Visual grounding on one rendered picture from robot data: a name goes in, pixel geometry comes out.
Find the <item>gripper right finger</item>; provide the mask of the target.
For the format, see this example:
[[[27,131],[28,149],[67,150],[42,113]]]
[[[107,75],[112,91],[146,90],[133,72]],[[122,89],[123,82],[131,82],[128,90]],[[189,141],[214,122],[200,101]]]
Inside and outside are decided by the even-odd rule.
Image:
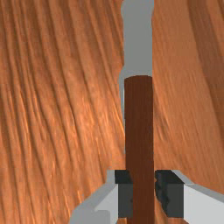
[[[224,224],[224,194],[193,183],[179,170],[156,170],[155,191],[168,218],[189,224]]]

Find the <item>grey pen with brown handle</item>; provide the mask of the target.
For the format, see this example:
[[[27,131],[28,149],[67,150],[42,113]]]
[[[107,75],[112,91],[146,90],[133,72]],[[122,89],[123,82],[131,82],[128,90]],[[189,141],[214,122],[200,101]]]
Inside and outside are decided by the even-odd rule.
[[[128,224],[154,224],[152,29],[154,0],[123,0],[124,66],[119,84],[126,169],[133,181]]]

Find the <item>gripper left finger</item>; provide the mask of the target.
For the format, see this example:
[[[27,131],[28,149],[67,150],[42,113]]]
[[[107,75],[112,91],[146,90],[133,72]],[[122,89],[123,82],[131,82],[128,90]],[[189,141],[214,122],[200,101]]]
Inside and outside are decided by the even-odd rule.
[[[107,180],[72,212],[69,224],[117,224],[133,217],[133,182],[127,170],[107,170]]]

